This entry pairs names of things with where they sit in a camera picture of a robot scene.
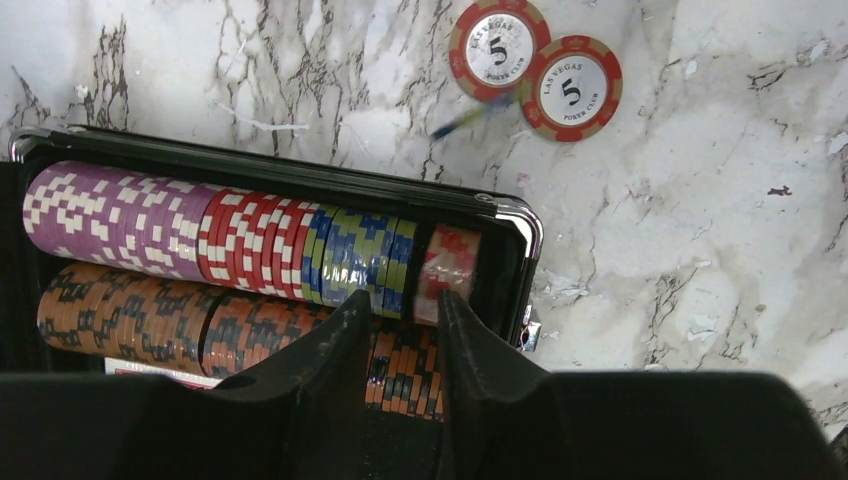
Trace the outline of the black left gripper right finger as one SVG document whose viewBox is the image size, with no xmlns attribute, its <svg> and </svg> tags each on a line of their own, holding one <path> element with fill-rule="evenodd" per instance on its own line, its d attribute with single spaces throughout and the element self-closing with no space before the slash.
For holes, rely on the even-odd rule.
<svg viewBox="0 0 848 480">
<path fill-rule="evenodd" d="M 439 296 L 442 479 L 843 479 L 800 396 L 746 372 L 548 372 Z"/>
</svg>

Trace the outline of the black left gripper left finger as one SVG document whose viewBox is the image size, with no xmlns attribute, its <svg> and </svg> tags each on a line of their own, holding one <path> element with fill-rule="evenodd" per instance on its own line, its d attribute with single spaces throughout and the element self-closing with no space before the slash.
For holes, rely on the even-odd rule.
<svg viewBox="0 0 848 480">
<path fill-rule="evenodd" d="M 5 479 L 354 479 L 369 297 L 212 389 L 161 375 L 5 374 Z"/>
</svg>

